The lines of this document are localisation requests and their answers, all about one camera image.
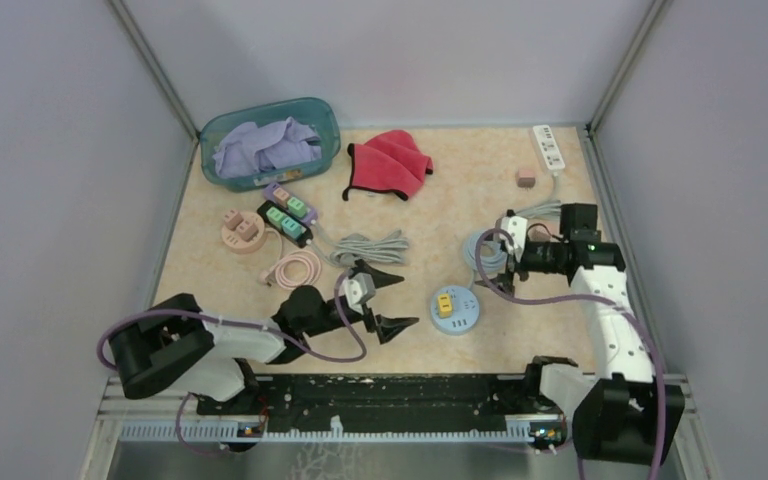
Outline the round blue power socket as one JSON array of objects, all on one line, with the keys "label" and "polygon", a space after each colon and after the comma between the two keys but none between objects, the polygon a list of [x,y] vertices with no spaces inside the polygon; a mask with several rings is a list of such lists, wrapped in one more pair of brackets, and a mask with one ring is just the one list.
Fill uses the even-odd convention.
[{"label": "round blue power socket", "polygon": [[[436,298],[447,293],[452,298],[454,313],[449,318],[437,315]],[[448,285],[436,291],[430,299],[432,325],[440,332],[450,336],[460,336],[475,328],[480,317],[480,304],[476,295],[464,286]]]}]

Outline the yellow USB charger plug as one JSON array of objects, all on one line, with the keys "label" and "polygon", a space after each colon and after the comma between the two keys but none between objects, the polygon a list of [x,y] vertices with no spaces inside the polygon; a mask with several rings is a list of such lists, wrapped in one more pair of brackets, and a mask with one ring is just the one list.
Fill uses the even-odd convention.
[{"label": "yellow USB charger plug", "polygon": [[436,298],[437,315],[439,318],[449,318],[454,313],[452,298],[449,294],[443,293]]}]

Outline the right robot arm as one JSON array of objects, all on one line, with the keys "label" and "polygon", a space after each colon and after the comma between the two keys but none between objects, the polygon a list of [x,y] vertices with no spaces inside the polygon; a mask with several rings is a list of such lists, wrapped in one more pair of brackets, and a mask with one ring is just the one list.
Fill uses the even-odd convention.
[{"label": "right robot arm", "polygon": [[558,302],[579,301],[596,369],[588,375],[562,357],[536,356],[527,366],[523,398],[536,412],[554,406],[571,420],[582,460],[647,465],[656,477],[685,410],[680,387],[667,384],[653,342],[634,317],[620,248],[607,242],[502,241],[504,280],[531,273],[567,278]]}]

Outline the pink USB charger plug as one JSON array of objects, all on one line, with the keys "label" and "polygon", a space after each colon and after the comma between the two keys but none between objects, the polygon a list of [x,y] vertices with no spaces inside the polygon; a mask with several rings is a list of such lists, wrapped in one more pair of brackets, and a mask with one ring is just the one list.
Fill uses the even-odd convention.
[{"label": "pink USB charger plug", "polygon": [[542,223],[531,225],[527,231],[530,241],[547,242],[554,239],[552,231]]}]

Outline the white power strip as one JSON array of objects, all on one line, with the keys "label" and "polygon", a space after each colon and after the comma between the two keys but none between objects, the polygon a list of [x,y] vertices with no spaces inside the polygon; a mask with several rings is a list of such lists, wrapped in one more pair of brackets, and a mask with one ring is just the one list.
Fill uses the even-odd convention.
[{"label": "white power strip", "polygon": [[549,172],[557,173],[565,169],[566,164],[560,151],[556,135],[549,125],[532,127],[534,146]]}]

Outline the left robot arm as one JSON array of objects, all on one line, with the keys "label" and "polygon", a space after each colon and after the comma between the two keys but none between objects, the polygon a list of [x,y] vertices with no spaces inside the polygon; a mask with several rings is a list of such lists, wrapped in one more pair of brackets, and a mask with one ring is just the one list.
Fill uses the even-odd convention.
[{"label": "left robot arm", "polygon": [[260,399],[258,384],[246,377],[249,362],[285,365],[310,356],[356,363],[368,354],[357,325],[386,344],[417,324],[416,317],[388,318],[368,304],[379,289],[403,280],[358,260],[338,277],[332,299],[312,285],[298,286],[260,320],[211,315],[192,294],[180,293],[109,327],[96,355],[117,373],[128,399],[180,391],[245,414]]}]

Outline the brown-pink charger plug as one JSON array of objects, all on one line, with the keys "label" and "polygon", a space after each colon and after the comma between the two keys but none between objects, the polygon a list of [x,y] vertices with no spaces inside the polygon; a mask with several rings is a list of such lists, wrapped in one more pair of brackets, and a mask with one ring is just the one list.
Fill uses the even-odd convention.
[{"label": "brown-pink charger plug", "polygon": [[536,173],[527,168],[521,168],[516,172],[516,185],[519,188],[531,189],[534,188],[537,183]]}]

